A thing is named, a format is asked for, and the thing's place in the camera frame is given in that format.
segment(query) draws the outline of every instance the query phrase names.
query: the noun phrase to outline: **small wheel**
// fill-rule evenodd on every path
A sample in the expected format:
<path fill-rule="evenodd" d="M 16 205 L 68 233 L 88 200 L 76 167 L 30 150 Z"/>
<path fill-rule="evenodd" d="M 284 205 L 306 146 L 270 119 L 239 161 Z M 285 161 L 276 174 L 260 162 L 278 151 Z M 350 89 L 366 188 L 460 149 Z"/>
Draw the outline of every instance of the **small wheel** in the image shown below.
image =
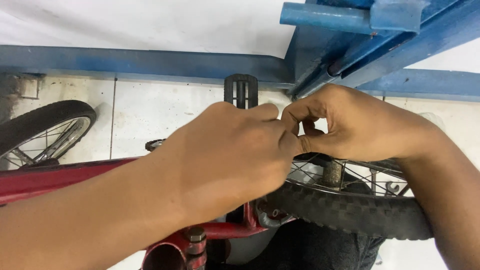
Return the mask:
<path fill-rule="evenodd" d="M 372 237 L 424 240 L 432 229 L 394 160 L 296 156 L 270 207 L 320 226 Z"/>
<path fill-rule="evenodd" d="M 90 130 L 96 119 L 85 102 L 55 102 L 0 125 L 0 157 L 9 169 L 51 164 Z"/>

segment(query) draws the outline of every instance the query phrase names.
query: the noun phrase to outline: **chrome rim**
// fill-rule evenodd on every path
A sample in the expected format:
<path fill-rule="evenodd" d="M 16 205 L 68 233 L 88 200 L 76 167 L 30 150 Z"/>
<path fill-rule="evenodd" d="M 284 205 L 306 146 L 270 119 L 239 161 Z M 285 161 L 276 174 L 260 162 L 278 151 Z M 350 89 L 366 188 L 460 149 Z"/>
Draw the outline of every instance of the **chrome rim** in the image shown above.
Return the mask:
<path fill-rule="evenodd" d="M 338 167 L 338 182 L 331 182 L 327 167 L 313 164 L 316 154 L 308 160 L 292 162 L 287 181 L 327 192 L 356 193 L 366 196 L 411 197 L 410 187 L 398 165 L 392 159 L 361 162 L 331 159 L 328 166 Z"/>
<path fill-rule="evenodd" d="M 87 131 L 90 122 L 85 116 L 63 121 L 23 141 L 1 158 L 8 161 L 10 170 L 56 159 Z"/>

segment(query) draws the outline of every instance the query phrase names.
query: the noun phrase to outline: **black tire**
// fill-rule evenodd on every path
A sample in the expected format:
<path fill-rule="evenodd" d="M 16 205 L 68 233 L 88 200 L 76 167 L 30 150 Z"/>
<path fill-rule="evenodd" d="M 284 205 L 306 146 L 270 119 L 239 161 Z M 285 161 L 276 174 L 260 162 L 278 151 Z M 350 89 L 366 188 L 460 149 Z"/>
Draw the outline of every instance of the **black tire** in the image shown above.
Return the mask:
<path fill-rule="evenodd" d="M 87 130 L 72 145 L 57 158 L 64 155 L 88 133 L 96 120 L 94 109 L 79 100 L 64 100 L 55 102 L 30 111 L 0 125 L 0 157 L 9 153 L 24 141 L 61 122 L 77 118 L 90 118 Z"/>
<path fill-rule="evenodd" d="M 346 174 L 346 181 L 357 178 Z M 319 226 L 399 240 L 433 237 L 415 198 L 354 194 L 287 181 L 267 195 L 268 205 Z"/>

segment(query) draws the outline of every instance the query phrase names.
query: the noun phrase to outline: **black fabric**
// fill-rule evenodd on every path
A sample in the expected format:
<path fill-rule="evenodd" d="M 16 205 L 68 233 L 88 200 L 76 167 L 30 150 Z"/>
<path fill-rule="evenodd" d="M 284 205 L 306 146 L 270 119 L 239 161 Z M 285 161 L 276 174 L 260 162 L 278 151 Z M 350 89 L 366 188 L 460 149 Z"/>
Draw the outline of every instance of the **black fabric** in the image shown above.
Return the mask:
<path fill-rule="evenodd" d="M 207 270 L 370 270 L 383 238 L 296 220 L 281 226 L 267 248 L 244 265 L 207 260 Z"/>

